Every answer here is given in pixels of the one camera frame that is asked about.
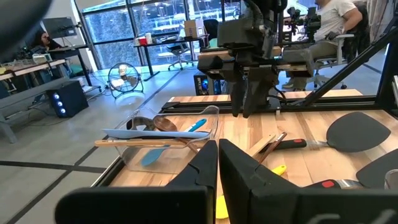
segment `clear plastic container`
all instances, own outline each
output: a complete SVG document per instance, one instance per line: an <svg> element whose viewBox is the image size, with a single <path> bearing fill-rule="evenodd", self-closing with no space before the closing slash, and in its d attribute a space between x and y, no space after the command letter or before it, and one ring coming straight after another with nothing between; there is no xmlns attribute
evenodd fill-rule
<svg viewBox="0 0 398 224"><path fill-rule="evenodd" d="M200 139L186 139L185 142L179 139L134 139L134 141L137 141L137 145L133 147L118 146L116 150L118 150L126 167L131 171L179 174L195 157L198 150L200 150L207 141L215 138L218 129L219 113L220 109L216 106L208 106L201 113L183 114L158 114L149 108L141 108L128 116L116 129L159 131L155 128L153 119L156 116L161 116L173 122L178 131L187 131L192 125L197 123L197 121L206 119L206 123L195 131L206 132L208 134ZM162 151L162 153L157 160L153 159L152 163L147 164L148 160L143 158L153 150L158 150L158 152Z"/></svg>

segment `camera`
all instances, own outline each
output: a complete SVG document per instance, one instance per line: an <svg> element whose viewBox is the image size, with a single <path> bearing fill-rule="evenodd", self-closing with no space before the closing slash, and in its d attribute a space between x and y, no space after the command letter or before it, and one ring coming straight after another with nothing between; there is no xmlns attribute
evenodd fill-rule
<svg viewBox="0 0 398 224"><path fill-rule="evenodd" d="M305 19L300 18L301 11L294 7L289 8L287 13L289 13L291 20L286 25L291 27L293 35L296 34L297 26L304 26L308 41L313 42L314 34L321 28L321 16L317 15L317 9L315 7L308 8L308 14Z"/></svg>

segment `man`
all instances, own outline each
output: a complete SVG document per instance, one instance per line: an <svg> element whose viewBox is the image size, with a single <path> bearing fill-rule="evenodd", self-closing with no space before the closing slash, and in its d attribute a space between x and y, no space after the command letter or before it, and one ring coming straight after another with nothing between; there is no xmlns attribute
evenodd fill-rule
<svg viewBox="0 0 398 224"><path fill-rule="evenodd" d="M353 29L362 20L352 0L315 0L318 5L318 15L321 15L321 28L315 33L314 44L292 45L289 50L308 49L309 58L325 57L337 54L337 41L335 37ZM309 74L313 75L312 62L307 62ZM307 85L307 78L294 77L294 72L289 72L290 80L284 88L294 88L302 91Z"/></svg>

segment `cardboard box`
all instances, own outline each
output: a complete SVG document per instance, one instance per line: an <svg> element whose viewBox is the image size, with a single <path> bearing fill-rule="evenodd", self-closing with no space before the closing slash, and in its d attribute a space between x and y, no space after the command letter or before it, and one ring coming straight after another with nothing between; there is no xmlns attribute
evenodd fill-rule
<svg viewBox="0 0 398 224"><path fill-rule="evenodd" d="M185 36L198 38L206 34L203 19L195 19L184 22Z"/></svg>

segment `computer tower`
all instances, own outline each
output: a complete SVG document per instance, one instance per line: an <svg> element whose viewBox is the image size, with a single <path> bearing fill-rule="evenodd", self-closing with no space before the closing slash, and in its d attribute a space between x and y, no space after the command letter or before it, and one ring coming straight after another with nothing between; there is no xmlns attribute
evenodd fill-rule
<svg viewBox="0 0 398 224"><path fill-rule="evenodd" d="M47 90L47 96L59 118L71 118L88 107L79 81L65 82L53 90Z"/></svg>

